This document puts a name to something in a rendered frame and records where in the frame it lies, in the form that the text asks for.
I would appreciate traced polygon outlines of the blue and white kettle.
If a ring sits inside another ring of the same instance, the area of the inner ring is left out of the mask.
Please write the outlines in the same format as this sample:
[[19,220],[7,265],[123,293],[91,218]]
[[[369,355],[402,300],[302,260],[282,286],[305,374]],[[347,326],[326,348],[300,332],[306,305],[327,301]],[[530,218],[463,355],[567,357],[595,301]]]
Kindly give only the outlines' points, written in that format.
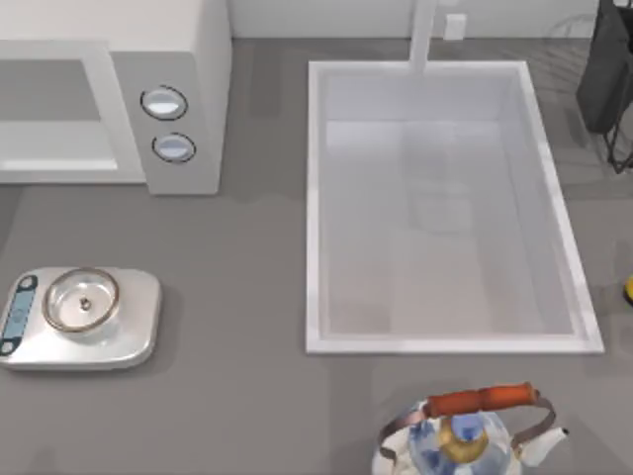
[[[510,434],[498,413],[519,407],[547,415]],[[428,396],[380,430],[371,475],[523,475],[569,437],[556,418],[529,382]]]

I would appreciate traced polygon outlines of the tall white tap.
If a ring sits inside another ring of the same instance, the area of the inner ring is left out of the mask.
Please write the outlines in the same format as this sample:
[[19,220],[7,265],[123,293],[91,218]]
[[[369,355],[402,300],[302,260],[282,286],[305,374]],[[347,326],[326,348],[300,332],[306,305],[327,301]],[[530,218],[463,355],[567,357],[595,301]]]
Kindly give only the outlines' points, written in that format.
[[428,59],[437,0],[414,0],[408,65],[412,73],[422,74]]

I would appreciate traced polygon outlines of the white sink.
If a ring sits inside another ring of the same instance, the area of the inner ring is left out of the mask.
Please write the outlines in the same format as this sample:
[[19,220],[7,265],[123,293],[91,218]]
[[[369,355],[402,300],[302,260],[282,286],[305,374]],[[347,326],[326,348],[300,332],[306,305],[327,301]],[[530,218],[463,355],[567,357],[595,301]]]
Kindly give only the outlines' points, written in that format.
[[603,352],[525,62],[308,85],[307,352]]

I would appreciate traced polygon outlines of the silver kitchen scale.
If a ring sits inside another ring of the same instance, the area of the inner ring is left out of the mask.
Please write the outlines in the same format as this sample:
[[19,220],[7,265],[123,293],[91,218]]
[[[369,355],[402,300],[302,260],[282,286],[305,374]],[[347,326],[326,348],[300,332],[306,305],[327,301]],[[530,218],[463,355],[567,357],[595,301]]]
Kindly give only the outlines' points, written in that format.
[[0,315],[0,367],[105,371],[151,355],[162,288],[152,274],[117,267],[40,267],[13,283]]

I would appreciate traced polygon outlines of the white wall socket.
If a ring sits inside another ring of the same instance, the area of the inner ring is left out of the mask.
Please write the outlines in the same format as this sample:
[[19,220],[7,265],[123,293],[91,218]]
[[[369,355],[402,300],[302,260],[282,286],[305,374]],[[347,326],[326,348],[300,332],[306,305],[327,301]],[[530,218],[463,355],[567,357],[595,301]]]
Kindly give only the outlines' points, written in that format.
[[445,19],[443,39],[445,41],[462,41],[466,36],[467,16],[465,14],[448,14]]

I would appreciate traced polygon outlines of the microwave knob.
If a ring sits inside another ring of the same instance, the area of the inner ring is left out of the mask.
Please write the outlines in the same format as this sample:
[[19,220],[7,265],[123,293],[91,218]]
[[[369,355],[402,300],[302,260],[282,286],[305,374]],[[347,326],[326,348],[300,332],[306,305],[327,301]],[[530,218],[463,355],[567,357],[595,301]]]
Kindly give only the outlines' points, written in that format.
[[188,110],[186,97],[177,89],[161,85],[140,95],[140,105],[149,117],[158,121],[175,121]]
[[154,138],[151,148],[157,157],[167,163],[185,163],[197,152],[195,143],[179,133]]

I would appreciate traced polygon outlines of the pale microwave oven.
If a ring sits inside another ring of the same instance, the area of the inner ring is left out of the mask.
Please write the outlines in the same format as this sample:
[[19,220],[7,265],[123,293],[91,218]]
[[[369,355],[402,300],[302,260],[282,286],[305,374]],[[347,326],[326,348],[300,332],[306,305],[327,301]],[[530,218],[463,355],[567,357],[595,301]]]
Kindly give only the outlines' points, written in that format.
[[[0,0],[0,184],[217,193],[231,60],[226,0]],[[186,97],[180,119],[142,109],[161,85]],[[172,133],[191,160],[154,154]]]

